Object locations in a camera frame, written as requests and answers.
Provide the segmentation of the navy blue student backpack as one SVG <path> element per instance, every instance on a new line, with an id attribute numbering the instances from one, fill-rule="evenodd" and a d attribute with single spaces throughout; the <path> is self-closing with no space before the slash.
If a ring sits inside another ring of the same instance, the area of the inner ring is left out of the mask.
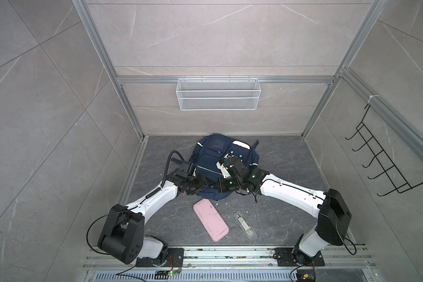
<path id="1" fill-rule="evenodd" d="M 212 201 L 239 190 L 259 194 L 269 173 L 259 169 L 258 144 L 251 146 L 217 133 L 206 136 L 196 143 L 189 160 L 170 158 L 180 167 L 165 174 L 163 181 L 174 183 L 180 192 Z"/>

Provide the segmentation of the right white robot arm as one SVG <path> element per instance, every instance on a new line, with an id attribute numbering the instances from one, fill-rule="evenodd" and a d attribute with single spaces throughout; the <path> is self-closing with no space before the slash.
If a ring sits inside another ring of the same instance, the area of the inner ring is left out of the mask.
<path id="1" fill-rule="evenodd" d="M 297 264 L 310 263 L 318 252 L 329 245 L 345 246 L 345 241 L 349 241 L 346 234 L 352 215 L 339 191 L 304 188 L 266 170 L 250 169 L 235 156 L 219 160 L 216 167 L 222 174 L 217 185 L 219 189 L 245 190 L 254 197 L 273 197 L 317 219 L 314 227 L 300 236 L 291 252 Z"/>

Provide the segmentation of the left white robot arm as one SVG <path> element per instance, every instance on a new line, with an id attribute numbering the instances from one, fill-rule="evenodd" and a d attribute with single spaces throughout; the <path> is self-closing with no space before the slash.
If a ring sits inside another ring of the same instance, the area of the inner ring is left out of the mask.
<path id="1" fill-rule="evenodd" d="M 154 236 L 145 236 L 145 223 L 179 194 L 191 195 L 208 185 L 197 165 L 183 161 L 143 197 L 124 206 L 116 204 L 110 209 L 98 238 L 99 252 L 124 264 L 141 259 L 163 265 L 168 256 L 168 244 Z"/>

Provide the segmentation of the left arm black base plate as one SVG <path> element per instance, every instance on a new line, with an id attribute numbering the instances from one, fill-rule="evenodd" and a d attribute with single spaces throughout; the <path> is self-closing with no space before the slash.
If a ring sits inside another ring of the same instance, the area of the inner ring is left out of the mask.
<path id="1" fill-rule="evenodd" d="M 184 259 L 184 248 L 169 247 L 162 250 L 157 258 L 138 258 L 137 267 L 182 267 Z"/>

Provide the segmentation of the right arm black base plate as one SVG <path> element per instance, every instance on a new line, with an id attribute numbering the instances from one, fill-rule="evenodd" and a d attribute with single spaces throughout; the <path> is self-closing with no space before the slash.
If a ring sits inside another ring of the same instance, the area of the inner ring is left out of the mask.
<path id="1" fill-rule="evenodd" d="M 309 257 L 301 251 L 295 251 L 292 247 L 278 247 L 274 249 L 273 258 L 277 261 L 278 266 L 325 266 L 321 252 L 314 257 Z"/>

